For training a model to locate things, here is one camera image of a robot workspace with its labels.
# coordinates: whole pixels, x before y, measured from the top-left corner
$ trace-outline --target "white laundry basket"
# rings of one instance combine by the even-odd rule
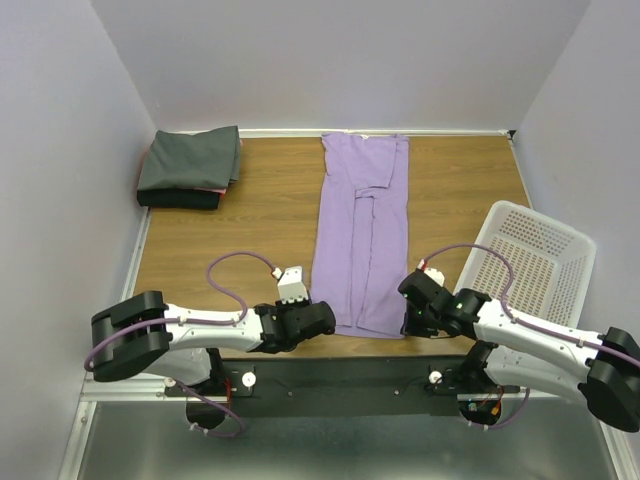
[[[476,243],[504,255],[515,281],[511,307],[550,322],[576,327],[587,294],[596,245],[584,233],[511,202],[496,202]],[[507,270],[490,253],[472,249],[456,291],[472,288],[497,298]]]

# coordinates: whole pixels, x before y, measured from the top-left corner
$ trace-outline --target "lavender wall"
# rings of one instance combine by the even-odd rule
[[[598,245],[580,326],[640,338],[640,3],[594,0],[515,137],[534,206]],[[640,435],[630,436],[640,460]]]
[[[86,0],[0,0],[0,478],[57,478],[154,126]]]
[[[94,0],[169,130],[509,129],[589,0]]]

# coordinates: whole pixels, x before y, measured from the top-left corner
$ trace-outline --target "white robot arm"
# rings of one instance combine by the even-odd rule
[[[279,353],[334,332],[331,308],[309,300],[302,267],[274,276],[280,299],[275,305],[247,309],[244,315],[165,304],[157,291],[104,310],[91,320],[94,348],[85,368],[98,382],[152,373],[193,385],[209,377],[207,349]]]
[[[640,429],[640,348],[627,332],[556,325],[470,289],[453,295],[440,272],[422,267],[398,289],[408,302],[404,333],[444,330],[477,341],[461,368],[433,377],[436,393],[528,387],[586,402],[597,418],[621,430]]]

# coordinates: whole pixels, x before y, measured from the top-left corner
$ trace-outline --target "wooden tabletop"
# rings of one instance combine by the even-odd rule
[[[136,293],[161,290],[165,302],[204,310],[238,310],[214,291],[205,268],[233,250],[253,250],[281,269],[302,265],[308,281],[325,172],[320,138],[243,140],[240,180],[213,212],[154,209]],[[528,205],[505,137],[413,137],[409,161],[409,259],[418,261],[451,243],[475,240],[494,202]],[[453,288],[469,252],[454,250],[434,260]],[[258,260],[235,257],[213,277],[249,305],[273,303],[277,289]],[[472,342],[340,335],[303,342],[287,356],[364,356],[466,353]],[[224,351],[226,357],[243,354]]]

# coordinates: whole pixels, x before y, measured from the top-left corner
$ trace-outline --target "stack of folded clothes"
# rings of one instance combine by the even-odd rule
[[[239,172],[238,127],[195,135],[158,131],[142,165],[138,203],[215,210]]]

